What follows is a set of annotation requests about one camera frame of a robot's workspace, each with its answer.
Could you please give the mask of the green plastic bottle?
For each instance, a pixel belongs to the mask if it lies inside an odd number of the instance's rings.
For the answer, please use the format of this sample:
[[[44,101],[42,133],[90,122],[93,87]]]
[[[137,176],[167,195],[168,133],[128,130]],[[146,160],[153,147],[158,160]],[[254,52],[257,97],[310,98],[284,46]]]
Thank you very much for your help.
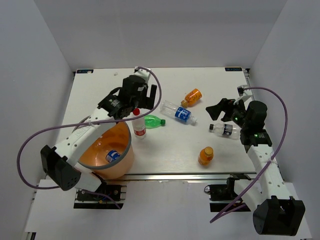
[[[144,121],[145,121],[145,127],[147,129],[155,129],[158,127],[164,127],[166,125],[166,120],[165,119],[161,119],[155,115],[146,115],[144,117]]]

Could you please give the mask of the clear bottle red cap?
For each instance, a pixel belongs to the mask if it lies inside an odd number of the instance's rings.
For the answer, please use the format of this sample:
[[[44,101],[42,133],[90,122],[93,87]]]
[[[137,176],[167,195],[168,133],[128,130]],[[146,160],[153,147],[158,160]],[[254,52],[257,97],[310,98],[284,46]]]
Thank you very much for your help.
[[[141,139],[144,138],[147,132],[144,117],[132,120],[131,123],[135,136]]]

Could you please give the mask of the clear bottle blue label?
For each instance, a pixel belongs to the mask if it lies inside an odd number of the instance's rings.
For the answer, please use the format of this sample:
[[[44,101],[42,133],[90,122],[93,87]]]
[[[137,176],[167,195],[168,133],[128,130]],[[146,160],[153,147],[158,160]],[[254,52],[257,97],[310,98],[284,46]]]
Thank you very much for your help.
[[[197,123],[197,118],[189,110],[167,100],[161,103],[160,112],[167,117],[187,125],[196,125]]]

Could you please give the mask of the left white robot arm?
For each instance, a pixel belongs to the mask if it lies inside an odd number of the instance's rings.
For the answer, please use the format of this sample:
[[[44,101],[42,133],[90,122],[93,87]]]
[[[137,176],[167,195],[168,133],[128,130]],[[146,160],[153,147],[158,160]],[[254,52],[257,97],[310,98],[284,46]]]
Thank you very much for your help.
[[[113,89],[97,105],[83,125],[66,139],[41,151],[44,172],[63,191],[72,188],[88,190],[90,196],[99,200],[105,196],[106,187],[92,173],[82,173],[76,169],[84,152],[107,130],[136,109],[154,109],[157,86],[149,86],[150,73],[138,70],[122,81],[122,86]]]

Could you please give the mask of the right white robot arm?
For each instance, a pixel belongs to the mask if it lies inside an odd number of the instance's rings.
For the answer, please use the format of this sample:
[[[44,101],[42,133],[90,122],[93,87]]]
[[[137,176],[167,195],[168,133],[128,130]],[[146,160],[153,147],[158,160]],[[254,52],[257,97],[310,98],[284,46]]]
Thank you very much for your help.
[[[271,139],[264,128],[267,110],[257,100],[245,106],[243,100],[227,98],[206,107],[212,120],[224,113],[223,122],[232,121],[240,127],[241,144],[257,173],[254,179],[229,178],[225,192],[233,200],[212,221],[234,212],[234,204],[243,201],[238,208],[248,207],[253,212],[253,226],[259,235],[295,236],[306,208],[302,200],[288,191],[278,168]]]

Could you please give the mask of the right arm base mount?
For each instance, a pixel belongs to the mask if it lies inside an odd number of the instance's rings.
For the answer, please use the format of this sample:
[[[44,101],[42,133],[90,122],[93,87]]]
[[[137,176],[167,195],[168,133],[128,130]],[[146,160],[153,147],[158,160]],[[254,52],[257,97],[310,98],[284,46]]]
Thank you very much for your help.
[[[252,179],[244,173],[233,173],[224,184],[209,184],[204,187],[203,191],[209,195],[209,206],[211,213],[218,213],[233,201],[238,195],[234,192],[235,181]]]

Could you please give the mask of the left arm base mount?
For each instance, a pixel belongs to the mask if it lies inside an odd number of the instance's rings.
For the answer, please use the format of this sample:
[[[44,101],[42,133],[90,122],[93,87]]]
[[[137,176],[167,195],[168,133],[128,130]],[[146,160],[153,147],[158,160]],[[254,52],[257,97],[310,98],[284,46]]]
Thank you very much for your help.
[[[125,202],[127,187],[119,184],[109,184],[103,195],[91,194],[77,190],[73,208],[87,210],[120,210]]]

